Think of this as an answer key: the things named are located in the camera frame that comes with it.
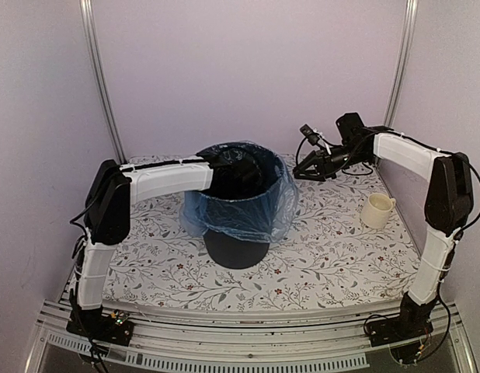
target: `trash can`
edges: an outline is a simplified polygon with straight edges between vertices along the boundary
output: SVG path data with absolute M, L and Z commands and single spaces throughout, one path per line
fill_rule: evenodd
M 216 263 L 249 268 L 286 235 L 297 187 L 283 159 L 251 142 L 213 145 L 197 153 L 214 170 L 210 188 L 185 193 L 184 229 L 202 235 Z

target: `vertical metal pole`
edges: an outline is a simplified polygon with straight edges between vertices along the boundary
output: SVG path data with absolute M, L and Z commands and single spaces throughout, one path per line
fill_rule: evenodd
M 404 27 L 402 29 L 401 50 L 398 56 L 397 69 L 395 70 L 394 85 L 390 98 L 388 99 L 387 111 L 385 113 L 384 126 L 392 127 L 397 111 L 398 99 L 404 81 L 405 68 L 409 59 L 409 52 L 414 35 L 414 26 L 416 22 L 416 10 L 418 8 L 417 0 L 408 0 L 405 7 Z
M 99 45 L 97 43 L 95 31 L 95 20 L 93 19 L 92 0 L 80 0 L 80 5 L 82 9 L 86 43 L 88 44 L 93 71 L 99 88 L 99 95 L 102 100 L 102 108 L 106 118 L 107 128 L 109 129 L 110 139 L 113 143 L 114 151 L 116 152 L 117 161 L 120 164 L 127 163 L 123 144 L 119 136 L 119 131 L 117 130 L 116 121 L 114 120 L 113 109 L 110 105 L 109 92 L 103 74 L 102 61 L 100 59 Z

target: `metal frame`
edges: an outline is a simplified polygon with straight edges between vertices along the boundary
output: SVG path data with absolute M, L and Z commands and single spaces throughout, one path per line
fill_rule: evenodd
M 395 112 L 397 111 L 398 99 L 402 90 L 405 68 L 409 59 L 412 37 L 414 35 L 417 9 L 417 0 L 407 0 L 404 27 L 402 29 L 401 49 L 398 56 L 397 68 L 395 70 L 394 84 L 392 86 L 390 98 L 388 99 L 387 111 L 385 112 L 384 126 L 386 127 L 392 127 Z
M 106 118 L 107 128 L 109 129 L 110 140 L 113 143 L 117 161 L 120 164 L 124 164 L 127 163 L 127 158 L 124 154 L 123 143 L 121 142 L 119 131 L 117 130 L 113 109 L 110 104 L 109 91 L 107 90 L 106 79 L 103 74 L 102 60 L 100 58 L 99 45 L 95 30 L 95 20 L 93 19 L 92 0 L 80 0 L 80 6 L 82 9 L 86 43 L 89 48 L 93 72 L 95 73 L 97 86 L 99 88 L 100 100 L 102 101 L 103 113 Z
M 368 311 L 394 315 L 398 311 L 396 306 L 397 302 L 383 302 L 373 305 Z M 449 308 L 452 315 L 450 338 L 457 365 L 462 373 L 475 373 L 475 363 L 460 316 L 454 304 L 450 304 Z M 342 364 L 342 361 L 389 348 L 370 346 L 370 341 L 363 334 L 363 321 L 368 317 L 367 313 L 334 316 L 329 310 L 318 310 L 309 312 L 309 318 L 299 315 L 295 325 L 287 320 L 284 320 L 285 325 L 280 325 L 279 312 L 264 312 L 265 322 L 262 323 L 239 323 L 225 318 L 222 324 L 217 321 L 221 320 L 220 314 L 226 315 L 227 312 L 216 312 L 216 321 L 207 318 L 208 312 L 189 312 L 195 315 L 190 313 L 171 319 L 158 315 L 158 312 L 144 317 L 132 314 L 130 317 L 135 322 L 136 334 L 131 345 L 111 345 L 107 360 L 136 368 L 169 372 L 184 371 L 178 369 L 178 364 L 192 364 L 198 367 L 197 371 L 202 372 L 205 372 L 205 366 L 212 367 L 210 371 L 216 367 L 216 371 L 229 369 L 235 373 L 271 373 L 288 371 L 287 367 L 297 366 L 301 372 L 304 371 L 303 367 L 308 367 L 307 371 L 311 371 L 311 368 L 312 371 L 318 371 L 315 370 L 315 364 L 323 365 L 330 361 L 340 361 Z M 37 321 L 37 342 L 30 355 L 31 364 L 26 369 L 27 373 L 37 372 L 36 368 L 47 343 L 87 354 L 86 338 L 65 332 L 69 314 L 70 306 L 65 304 L 64 299 L 58 303 L 44 303 Z M 249 312 L 241 318 L 248 319 L 247 314 Z M 195 320 L 201 316 L 205 317 L 200 325 Z M 441 335 L 447 325 L 447 313 L 442 306 L 433 310 L 431 319 L 433 334 Z M 390 347 L 403 343 L 394 343 Z M 347 365 L 341 368 L 344 369 L 321 371 L 348 371 L 352 367 Z
M 109 98 L 109 91 L 107 89 L 106 80 L 103 74 L 102 60 L 100 57 L 99 45 L 96 36 L 95 20 L 93 17 L 92 0 L 80 0 L 80 5 L 82 9 L 83 26 L 85 27 L 86 43 L 89 48 L 90 58 L 92 59 L 93 71 L 95 72 L 97 86 L 99 87 L 99 95 L 102 101 L 103 112 L 106 118 L 107 127 L 109 129 L 110 139 L 113 143 L 118 162 L 121 164 L 127 163 L 127 158 L 123 150 L 123 143 L 119 136 L 119 131 L 117 130 L 116 120 L 114 119 L 114 113 Z M 418 0 L 407 0 L 398 63 L 384 119 L 384 125 L 387 127 L 392 126 L 395 112 L 397 110 L 398 99 L 405 76 L 405 67 L 407 65 L 409 51 L 412 45 L 417 6 Z

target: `black trash can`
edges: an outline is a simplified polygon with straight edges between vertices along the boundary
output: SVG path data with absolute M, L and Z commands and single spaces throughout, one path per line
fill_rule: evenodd
M 208 190 L 185 193 L 182 222 L 205 228 L 214 262 L 231 269 L 255 266 L 273 241 L 280 193 L 287 185 L 297 191 L 287 167 L 277 154 L 249 142 L 214 145 L 197 155 L 213 166 L 213 180 Z

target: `round black base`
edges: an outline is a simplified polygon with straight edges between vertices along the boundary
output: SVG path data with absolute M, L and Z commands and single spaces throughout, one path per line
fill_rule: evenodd
M 255 266 L 264 259 L 270 247 L 269 243 L 241 241 L 211 230 L 203 235 L 203 240 L 212 260 L 233 270 Z

